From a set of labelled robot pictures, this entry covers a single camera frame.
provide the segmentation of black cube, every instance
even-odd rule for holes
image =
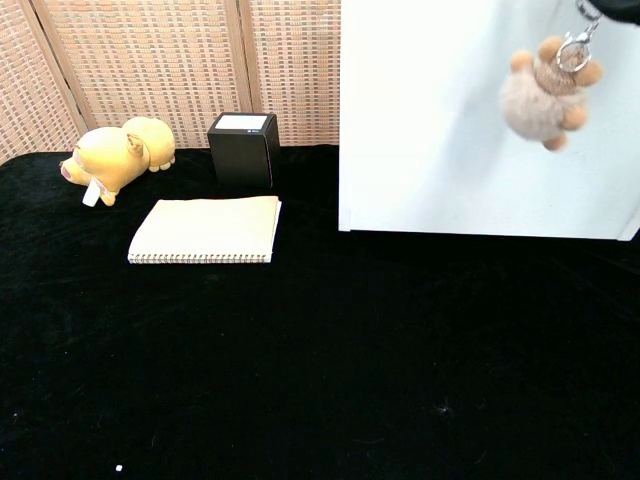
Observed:
[[[218,183],[273,188],[280,160],[273,113],[221,113],[207,132]]]

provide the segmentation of stuffed animal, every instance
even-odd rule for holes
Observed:
[[[173,132],[162,120],[134,117],[121,128],[100,127],[85,133],[60,173],[71,183],[100,187],[100,199],[115,204],[120,189],[146,170],[166,170],[175,162]]]
[[[550,151],[568,141],[566,132],[587,122],[585,87],[596,84],[602,67],[586,56],[578,42],[566,44],[554,36],[538,48],[538,59],[527,51],[511,58],[511,74],[501,92],[501,110],[518,135],[542,142]]]

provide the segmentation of yellow plush toy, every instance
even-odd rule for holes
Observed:
[[[134,117],[121,128],[100,127],[78,140],[73,155],[60,163],[71,183],[100,188],[100,199],[112,206],[120,189],[146,170],[166,170],[175,162],[175,139],[162,120]]]

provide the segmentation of notebook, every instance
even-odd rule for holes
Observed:
[[[270,263],[276,196],[159,200],[129,245],[129,263]]]

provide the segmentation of woven screen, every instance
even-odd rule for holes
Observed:
[[[18,0],[0,0],[0,163],[68,151],[78,130]]]
[[[340,1],[247,1],[255,48],[255,59],[248,61],[257,63],[252,90],[258,89],[258,107],[278,115],[283,144],[337,144]]]
[[[90,125],[152,116],[177,147],[205,147],[216,116],[240,108],[224,0],[41,1]]]

